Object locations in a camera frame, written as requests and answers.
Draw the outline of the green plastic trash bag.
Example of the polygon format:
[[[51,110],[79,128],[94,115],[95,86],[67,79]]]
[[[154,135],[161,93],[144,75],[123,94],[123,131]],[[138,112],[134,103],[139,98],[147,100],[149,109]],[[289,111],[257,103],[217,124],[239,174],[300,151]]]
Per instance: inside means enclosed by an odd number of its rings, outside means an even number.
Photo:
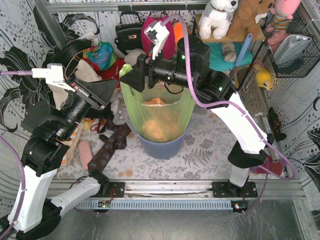
[[[132,73],[130,64],[123,65],[119,72],[120,88],[134,130],[144,139],[155,143],[166,143],[179,138],[190,123],[195,101],[189,89],[162,82],[142,92],[123,82]]]

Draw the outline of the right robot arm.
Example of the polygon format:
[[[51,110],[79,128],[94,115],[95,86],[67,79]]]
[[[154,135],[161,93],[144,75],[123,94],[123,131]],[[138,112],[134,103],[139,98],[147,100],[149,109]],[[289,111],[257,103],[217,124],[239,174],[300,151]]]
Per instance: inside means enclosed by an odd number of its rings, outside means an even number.
[[[157,82],[188,88],[197,105],[211,110],[236,137],[227,159],[232,165],[229,180],[213,191],[223,197],[254,197],[248,185],[249,170],[264,164],[265,148],[274,137],[263,132],[245,109],[230,78],[210,69],[210,47],[196,36],[182,38],[177,43],[175,59],[159,54],[138,56],[130,70],[122,69],[120,82],[141,93]]]

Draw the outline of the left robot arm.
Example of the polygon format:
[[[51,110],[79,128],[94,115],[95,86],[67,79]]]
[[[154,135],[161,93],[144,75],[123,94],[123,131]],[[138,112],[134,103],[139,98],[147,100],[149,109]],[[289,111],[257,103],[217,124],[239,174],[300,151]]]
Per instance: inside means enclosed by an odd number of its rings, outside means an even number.
[[[22,156],[19,192],[10,214],[0,220],[3,234],[16,230],[18,240],[37,240],[51,233],[62,217],[77,204],[96,194],[109,191],[109,178],[91,171],[81,183],[65,193],[47,198],[49,186],[69,147],[73,132],[90,109],[103,110],[118,82],[85,82],[78,78],[64,86],[68,96],[60,109],[45,101],[30,105],[21,127],[30,132]]]

